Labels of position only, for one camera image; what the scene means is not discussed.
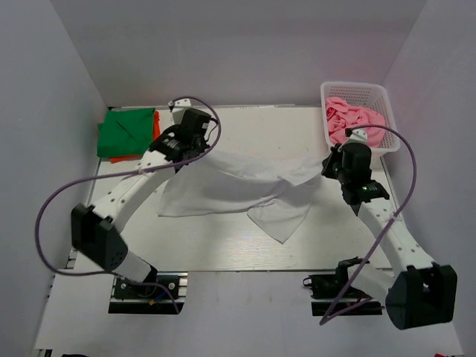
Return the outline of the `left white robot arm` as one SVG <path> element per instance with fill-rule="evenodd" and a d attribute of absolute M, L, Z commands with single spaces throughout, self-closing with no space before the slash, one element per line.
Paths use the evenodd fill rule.
<path fill-rule="evenodd" d="M 71 212 L 73 247 L 104 271 L 137 283 L 154 283 L 157 269 L 128 248 L 122 230 L 155 189 L 209 148 L 205 134 L 211 115 L 187 108 L 173 117 L 178 123 L 150 144 L 136 175 L 127 175 L 103 198 L 88 207 L 78 204 Z"/>

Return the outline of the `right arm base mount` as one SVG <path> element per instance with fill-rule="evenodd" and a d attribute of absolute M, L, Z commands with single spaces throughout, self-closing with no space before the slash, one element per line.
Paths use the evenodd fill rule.
<path fill-rule="evenodd" d="M 350 277 L 348 268 L 357 266 L 360 262 L 361 258 L 357 257 L 342 260 L 338 263 L 335 270 L 330 273 L 311 274 L 303 279 L 303 287 L 311 291 L 311 308 L 314 317 L 324 316 L 332 300 L 338 295 Z M 345 312 L 344 316 L 382 315 L 383 306 L 378 301 L 371 300 L 368 295 L 353 287 L 350 287 L 344 293 L 333 312 L 351 307 L 366 299 L 368 299 L 368 301 L 365 304 L 357 309 Z"/>

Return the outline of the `pink t shirt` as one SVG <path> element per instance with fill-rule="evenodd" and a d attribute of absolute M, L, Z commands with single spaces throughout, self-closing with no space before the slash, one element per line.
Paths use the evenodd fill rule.
<path fill-rule="evenodd" d="M 340 97 L 328 97 L 325 106 L 329 140 L 332 144 L 343 144 L 346 141 L 345 129 L 366 124 L 386 125 L 385 118 L 378 112 L 350 105 Z"/>

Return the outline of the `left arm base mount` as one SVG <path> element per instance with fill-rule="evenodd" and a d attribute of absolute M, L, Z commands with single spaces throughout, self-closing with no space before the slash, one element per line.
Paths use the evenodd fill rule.
<path fill-rule="evenodd" d="M 138 286 L 124 278 L 115 278 L 109 300 L 111 315 L 177 315 L 183 309 L 188 273 L 167 272 L 157 275 L 157 286 Z"/>

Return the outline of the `white t shirt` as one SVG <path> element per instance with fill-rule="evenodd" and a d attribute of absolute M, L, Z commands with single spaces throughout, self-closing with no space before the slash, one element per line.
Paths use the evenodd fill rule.
<path fill-rule="evenodd" d="M 322 160 L 252 158 L 212 152 L 182 167 L 158 199 L 164 217 L 246 213 L 284 243 L 307 217 L 321 180 Z"/>

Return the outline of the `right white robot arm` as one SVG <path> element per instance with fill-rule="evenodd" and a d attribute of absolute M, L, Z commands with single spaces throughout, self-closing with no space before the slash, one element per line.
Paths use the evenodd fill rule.
<path fill-rule="evenodd" d="M 344 201 L 374 235 L 393 276 L 374 268 L 370 258 L 342 260 L 335 277 L 338 297 L 357 289 L 382 304 L 400 330 L 452 321 L 457 273 L 438 264 L 399 221 L 386 189 L 371 178 L 371 150 L 366 144 L 337 144 L 323 162 L 322 176 L 341 185 Z"/>

